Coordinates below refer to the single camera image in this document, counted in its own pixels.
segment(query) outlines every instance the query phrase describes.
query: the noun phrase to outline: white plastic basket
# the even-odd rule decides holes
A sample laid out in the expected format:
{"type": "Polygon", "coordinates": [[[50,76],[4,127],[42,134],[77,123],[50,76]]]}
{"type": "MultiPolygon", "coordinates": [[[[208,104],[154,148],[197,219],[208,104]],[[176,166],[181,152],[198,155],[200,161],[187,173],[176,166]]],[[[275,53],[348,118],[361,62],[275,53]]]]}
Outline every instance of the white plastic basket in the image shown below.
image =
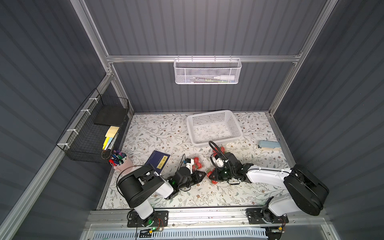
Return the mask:
{"type": "Polygon", "coordinates": [[[195,146],[208,146],[233,142],[243,136],[243,132],[230,110],[199,113],[187,117],[187,128],[191,143],[195,146]]]}
{"type": "Polygon", "coordinates": [[[240,59],[228,61],[175,59],[175,82],[177,84],[237,84],[239,82],[240,59]]]}

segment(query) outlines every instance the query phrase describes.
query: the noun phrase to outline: aluminum frame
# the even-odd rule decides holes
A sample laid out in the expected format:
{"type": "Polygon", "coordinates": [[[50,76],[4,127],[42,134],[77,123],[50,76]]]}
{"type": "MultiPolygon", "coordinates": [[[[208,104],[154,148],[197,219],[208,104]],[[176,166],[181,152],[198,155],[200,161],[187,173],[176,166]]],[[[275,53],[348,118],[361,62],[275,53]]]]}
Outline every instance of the aluminum frame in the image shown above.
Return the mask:
{"type": "MultiPolygon", "coordinates": [[[[97,90],[100,93],[105,92],[112,78],[113,76],[111,74],[106,74],[99,86],[97,87],[97,90]]],[[[91,102],[94,101],[92,98],[97,97],[97,95],[99,94],[98,91],[95,90],[93,92],[89,100],[83,106],[83,109],[87,109],[91,102]]],[[[73,129],[78,124],[83,114],[87,113],[85,113],[85,111],[79,112],[79,114],[75,117],[75,119],[69,126],[69,129],[73,129]]],[[[59,142],[66,142],[70,134],[71,132],[66,131],[59,142]]],[[[3,223],[0,225],[1,240],[11,240],[14,237],[20,225],[23,223],[25,217],[28,215],[29,211],[35,204],[36,200],[40,196],[48,181],[51,179],[53,173],[59,166],[64,156],[64,151],[62,151],[58,146],[55,146],[55,148],[45,160],[40,170],[34,176],[34,178],[29,183],[28,187],[25,189],[19,200],[16,202],[7,217],[4,219],[3,223]]]]}
{"type": "Polygon", "coordinates": [[[115,76],[115,80],[112,81],[112,86],[115,89],[117,95],[119,98],[126,98],[128,99],[129,104],[129,112],[130,116],[133,116],[134,109],[132,108],[131,101],[128,98],[128,95],[126,94],[124,87],[122,86],[122,83],[120,81],[120,78],[116,72],[116,69],[114,66],[109,63],[106,59],[108,56],[107,48],[105,47],[103,40],[99,34],[99,31],[96,28],[96,25],[93,21],[93,18],[91,16],[90,11],[88,10],[88,7],[84,0],[71,0],[72,6],[76,11],[76,14],[78,15],[81,24],[83,25],[85,32],[88,35],[89,40],[91,41],[93,48],[95,49],[101,64],[104,67],[104,70],[106,73],[112,72],[112,74],[115,76]]]}
{"type": "Polygon", "coordinates": [[[180,61],[230,61],[241,59],[243,63],[297,63],[299,55],[280,56],[107,56],[109,63],[173,63],[180,61]]]}
{"type": "Polygon", "coordinates": [[[273,130],[273,133],[276,136],[277,141],[280,143],[281,150],[284,153],[284,156],[285,156],[285,159],[286,159],[286,161],[288,163],[288,166],[289,167],[295,166],[296,161],[293,158],[293,155],[292,155],[291,151],[289,150],[287,142],[285,141],[284,136],[281,133],[280,128],[277,125],[275,118],[271,114],[267,114],[266,117],[267,117],[267,119],[269,121],[269,124],[271,125],[271,128],[273,130]]]}
{"type": "MultiPolygon", "coordinates": [[[[168,208],[157,209],[169,211],[168,226],[165,228],[227,228],[227,227],[276,227],[280,224],[252,224],[248,223],[245,214],[247,207],[201,207],[201,208],[168,208]]],[[[121,210],[96,210],[91,211],[84,226],[80,240],[90,240],[95,231],[100,230],[127,230],[127,214],[130,209],[121,210]]],[[[310,216],[303,212],[289,214],[290,220],[287,226],[291,225],[321,225],[326,229],[326,234],[330,231],[330,220],[325,211],[321,211],[318,216],[310,216]]]]}
{"type": "Polygon", "coordinates": [[[281,101],[283,100],[285,94],[288,91],[288,88],[291,86],[293,80],[295,79],[297,73],[299,72],[301,66],[304,63],[304,60],[307,58],[308,53],[310,52],[314,42],[316,41],[317,37],[319,36],[322,28],[324,27],[325,23],[327,22],[331,12],[333,11],[335,5],[337,4],[338,0],[327,0],[327,2],[324,4],[323,9],[321,10],[321,13],[319,17],[316,20],[316,23],[314,24],[310,34],[308,35],[307,40],[304,43],[304,46],[301,50],[301,55],[299,61],[294,64],[290,71],[288,72],[283,84],[281,85],[275,99],[272,102],[272,105],[269,109],[269,112],[274,115],[276,113],[277,108],[279,107],[281,101]]]}

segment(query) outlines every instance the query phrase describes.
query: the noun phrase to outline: metal bar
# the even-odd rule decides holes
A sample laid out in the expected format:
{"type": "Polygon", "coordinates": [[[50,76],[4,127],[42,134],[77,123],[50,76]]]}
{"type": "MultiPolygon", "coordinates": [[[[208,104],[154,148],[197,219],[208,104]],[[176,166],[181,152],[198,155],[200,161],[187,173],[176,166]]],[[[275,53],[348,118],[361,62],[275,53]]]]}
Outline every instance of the metal bar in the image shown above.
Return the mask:
{"type": "Polygon", "coordinates": [[[97,208],[96,209],[101,209],[103,207],[105,196],[107,195],[107,191],[109,189],[109,184],[111,183],[111,180],[112,180],[114,172],[115,172],[115,169],[113,167],[111,167],[111,171],[109,172],[109,175],[108,175],[108,178],[107,178],[107,182],[104,185],[104,190],[103,190],[103,192],[101,194],[101,197],[100,197],[99,203],[97,204],[97,208]]]}
{"type": "MultiPolygon", "coordinates": [[[[206,113],[207,111],[196,111],[196,112],[141,112],[141,113],[135,113],[135,114],[198,114],[198,113],[206,113]]],[[[233,113],[243,113],[242,111],[232,111],[233,113]]],[[[255,113],[268,113],[268,110],[260,110],[260,111],[254,111],[255,113]]]]}
{"type": "MultiPolygon", "coordinates": [[[[124,131],[123,138],[121,139],[121,143],[120,143],[119,149],[122,149],[122,147],[124,145],[124,141],[125,141],[125,138],[127,137],[127,132],[128,132],[129,126],[131,125],[131,122],[132,122],[132,117],[133,116],[129,116],[128,124],[127,124],[127,127],[126,127],[125,131],[124,131]]],[[[98,210],[103,207],[105,196],[107,195],[107,191],[109,189],[109,184],[111,183],[113,173],[114,173],[114,168],[111,168],[111,171],[109,172],[109,176],[108,176],[107,182],[105,183],[105,186],[104,186],[103,193],[101,194],[99,203],[97,205],[97,209],[98,210]]]]}
{"type": "Polygon", "coordinates": [[[132,109],[131,103],[129,101],[129,98],[124,90],[124,87],[122,86],[122,83],[118,77],[118,74],[116,72],[116,69],[107,61],[106,56],[108,56],[107,48],[105,47],[103,40],[101,39],[101,36],[99,34],[99,31],[96,28],[96,25],[92,19],[91,13],[88,10],[87,5],[85,4],[84,0],[71,0],[71,3],[73,5],[73,8],[75,9],[81,24],[83,25],[89,39],[91,40],[91,43],[93,45],[93,48],[95,49],[101,64],[104,67],[104,70],[106,73],[110,73],[112,71],[113,75],[115,76],[115,80],[112,81],[113,88],[116,91],[116,94],[119,98],[126,98],[129,102],[129,111],[131,115],[133,115],[134,110],[132,109]]]}
{"type": "Polygon", "coordinates": [[[241,59],[245,63],[265,63],[265,62],[287,62],[297,63],[300,60],[299,55],[288,56],[107,56],[109,63],[173,63],[178,61],[233,61],[241,59]]]}
{"type": "Polygon", "coordinates": [[[80,21],[85,29],[85,32],[87,33],[89,39],[91,40],[93,48],[95,49],[100,59],[100,62],[105,69],[105,72],[107,73],[108,70],[110,69],[109,63],[105,58],[105,56],[108,55],[108,52],[106,51],[106,48],[103,42],[101,41],[100,34],[95,27],[93,19],[90,17],[91,14],[85,5],[85,2],[83,0],[71,0],[71,3],[78,17],[80,18],[80,21]]]}
{"type": "Polygon", "coordinates": [[[277,141],[280,143],[281,150],[283,151],[283,154],[284,154],[285,159],[288,163],[288,166],[289,167],[295,166],[295,164],[296,164],[295,159],[293,158],[293,155],[292,155],[291,151],[289,150],[287,142],[285,141],[283,134],[281,133],[280,128],[276,123],[275,118],[271,114],[266,114],[266,117],[269,121],[269,124],[271,125],[271,128],[273,130],[273,133],[276,136],[277,141]]]}
{"type": "MultiPolygon", "coordinates": [[[[110,81],[111,75],[107,74],[97,87],[98,91],[103,93],[107,89],[110,81]]],[[[94,91],[94,93],[91,95],[91,98],[95,98],[97,95],[98,92],[94,91]]],[[[85,107],[89,106],[90,102],[92,101],[93,100],[88,100],[85,107]]],[[[75,117],[74,121],[69,127],[70,129],[73,129],[74,126],[77,125],[83,114],[84,111],[80,112],[75,117]]],[[[66,142],[70,134],[71,133],[69,131],[66,131],[63,137],[60,139],[60,142],[66,142]]],[[[35,204],[37,198],[40,196],[44,187],[51,179],[51,176],[55,172],[56,168],[59,166],[64,155],[65,153],[58,146],[53,149],[40,170],[37,172],[3,223],[0,225],[0,240],[11,240],[14,237],[20,225],[23,223],[25,217],[31,210],[32,206],[35,204]]]]}
{"type": "Polygon", "coordinates": [[[288,88],[291,86],[294,78],[299,72],[301,66],[303,65],[304,60],[307,58],[309,51],[311,50],[314,42],[320,34],[320,31],[324,27],[325,22],[327,22],[332,10],[334,9],[338,0],[327,0],[325,3],[319,17],[316,20],[307,40],[305,41],[303,48],[301,50],[301,55],[299,61],[291,68],[288,72],[283,84],[281,85],[275,99],[272,102],[272,105],[269,109],[269,112],[274,115],[277,108],[279,107],[281,101],[283,100],[288,88]]]}
{"type": "MultiPolygon", "coordinates": [[[[209,228],[249,226],[245,211],[247,207],[198,207],[158,209],[169,211],[166,228],[209,228]]],[[[84,231],[124,230],[127,228],[127,214],[130,209],[91,211],[84,226],[84,231]]],[[[303,212],[288,215],[287,225],[324,225],[329,224],[329,217],[322,211],[319,216],[310,216],[303,212]]],[[[272,227],[279,224],[253,224],[255,227],[272,227]]]]}
{"type": "Polygon", "coordinates": [[[333,224],[322,224],[321,227],[327,240],[340,240],[340,236],[333,224]]]}

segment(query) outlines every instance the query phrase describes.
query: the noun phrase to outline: blue book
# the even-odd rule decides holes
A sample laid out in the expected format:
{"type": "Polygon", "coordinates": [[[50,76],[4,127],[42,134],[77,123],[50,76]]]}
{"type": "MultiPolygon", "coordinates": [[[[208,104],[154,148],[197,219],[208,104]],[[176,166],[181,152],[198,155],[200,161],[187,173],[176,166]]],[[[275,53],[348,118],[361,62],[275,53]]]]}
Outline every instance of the blue book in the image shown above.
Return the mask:
{"type": "Polygon", "coordinates": [[[151,156],[149,157],[149,159],[147,160],[147,162],[145,163],[145,165],[152,166],[152,168],[158,174],[160,174],[161,171],[163,170],[165,164],[167,163],[169,157],[170,157],[169,154],[154,150],[152,152],[151,156]]]}

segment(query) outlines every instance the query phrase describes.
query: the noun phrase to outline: floral tablecloth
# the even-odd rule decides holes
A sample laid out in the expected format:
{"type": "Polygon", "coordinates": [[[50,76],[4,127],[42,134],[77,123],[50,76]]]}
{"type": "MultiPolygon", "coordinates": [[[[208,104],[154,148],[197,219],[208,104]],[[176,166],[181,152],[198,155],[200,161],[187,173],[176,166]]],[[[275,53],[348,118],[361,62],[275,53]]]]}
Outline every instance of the floral tablecloth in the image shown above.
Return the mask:
{"type": "MultiPolygon", "coordinates": [[[[264,112],[234,113],[243,131],[243,137],[224,144],[226,151],[232,152],[242,163],[253,163],[262,167],[286,168],[288,164],[282,151],[262,151],[257,148],[259,140],[276,141],[264,112]]],[[[195,147],[188,136],[186,117],[188,114],[135,114],[129,127],[123,151],[134,164],[144,164],[153,150],[170,154],[162,171],[163,177],[174,175],[182,155],[199,157],[209,171],[213,168],[209,160],[210,147],[195,147]]],[[[129,208],[126,200],[117,192],[115,171],[106,194],[103,209],[129,208]]],[[[225,205],[262,205],[271,196],[287,193],[277,186],[263,183],[229,185],[226,182],[212,185],[205,178],[200,184],[180,193],[171,200],[157,194],[149,198],[154,208],[158,207],[200,207],[225,205]]]]}

